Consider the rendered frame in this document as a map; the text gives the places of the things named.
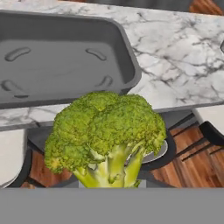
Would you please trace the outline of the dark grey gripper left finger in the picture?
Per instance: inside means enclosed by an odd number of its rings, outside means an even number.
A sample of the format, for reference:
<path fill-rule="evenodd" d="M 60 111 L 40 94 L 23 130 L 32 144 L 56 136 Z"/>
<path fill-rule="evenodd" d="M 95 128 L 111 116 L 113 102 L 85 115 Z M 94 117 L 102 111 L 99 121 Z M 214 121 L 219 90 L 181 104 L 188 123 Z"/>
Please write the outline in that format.
<path fill-rule="evenodd" d="M 52 188 L 84 188 L 84 185 L 72 175 L 70 179 L 64 180 L 56 185 L 53 185 Z"/>

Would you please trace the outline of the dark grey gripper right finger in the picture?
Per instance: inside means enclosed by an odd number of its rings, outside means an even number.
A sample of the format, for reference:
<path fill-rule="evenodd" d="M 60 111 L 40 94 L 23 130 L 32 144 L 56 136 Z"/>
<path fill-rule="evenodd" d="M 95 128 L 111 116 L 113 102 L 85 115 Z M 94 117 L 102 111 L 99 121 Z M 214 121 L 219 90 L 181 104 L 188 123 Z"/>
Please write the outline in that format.
<path fill-rule="evenodd" d="M 172 185 L 155 179 L 154 176 L 148 171 L 140 171 L 137 179 L 141 181 L 139 188 L 172 188 Z"/>

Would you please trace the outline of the green broccoli head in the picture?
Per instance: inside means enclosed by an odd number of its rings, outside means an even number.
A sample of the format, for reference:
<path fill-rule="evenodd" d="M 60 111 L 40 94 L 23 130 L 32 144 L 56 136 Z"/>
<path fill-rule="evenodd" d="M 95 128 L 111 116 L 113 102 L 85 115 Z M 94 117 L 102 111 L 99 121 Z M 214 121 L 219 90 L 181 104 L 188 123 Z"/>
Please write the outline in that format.
<path fill-rule="evenodd" d="M 163 118 L 138 94 L 85 94 L 54 118 L 45 165 L 71 172 L 86 188 L 135 188 L 144 156 L 166 139 Z"/>

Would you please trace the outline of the grey tupperware container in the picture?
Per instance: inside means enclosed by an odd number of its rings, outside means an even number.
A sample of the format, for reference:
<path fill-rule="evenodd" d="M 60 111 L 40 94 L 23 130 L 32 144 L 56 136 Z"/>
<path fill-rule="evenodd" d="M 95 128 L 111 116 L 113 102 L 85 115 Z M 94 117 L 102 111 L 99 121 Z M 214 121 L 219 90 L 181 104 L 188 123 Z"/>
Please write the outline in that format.
<path fill-rule="evenodd" d="M 0 109 L 127 94 L 142 78 L 123 27 L 105 17 L 0 10 Z"/>

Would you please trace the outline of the white seat black stool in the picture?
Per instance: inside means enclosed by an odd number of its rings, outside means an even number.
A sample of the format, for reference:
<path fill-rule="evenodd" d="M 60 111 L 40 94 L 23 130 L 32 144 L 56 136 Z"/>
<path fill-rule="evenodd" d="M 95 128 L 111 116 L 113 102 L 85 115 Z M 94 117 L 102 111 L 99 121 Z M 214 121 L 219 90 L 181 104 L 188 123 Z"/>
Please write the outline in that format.
<path fill-rule="evenodd" d="M 34 151 L 44 154 L 29 139 L 26 129 L 0 131 L 0 189 L 19 188 L 24 182 L 43 187 L 30 177 Z"/>
<path fill-rule="evenodd" d="M 153 171 L 168 165 L 176 155 L 176 144 L 169 130 L 166 131 L 166 139 L 157 155 L 148 154 L 142 162 L 141 171 Z"/>
<path fill-rule="evenodd" d="M 218 149 L 212 151 L 211 155 L 219 151 L 224 151 L 224 104 L 211 107 L 193 108 L 189 115 L 173 124 L 169 130 L 174 130 L 181 124 L 186 123 L 193 118 L 196 119 L 196 122 L 185 127 L 174 136 L 176 137 L 186 130 L 189 130 L 192 126 L 197 125 L 202 134 L 202 138 L 178 152 L 176 154 L 176 158 L 182 156 L 196 146 L 202 145 L 204 142 L 208 142 L 208 144 L 183 158 L 182 161 L 186 161 L 187 159 L 192 158 L 213 146 L 218 146 Z"/>

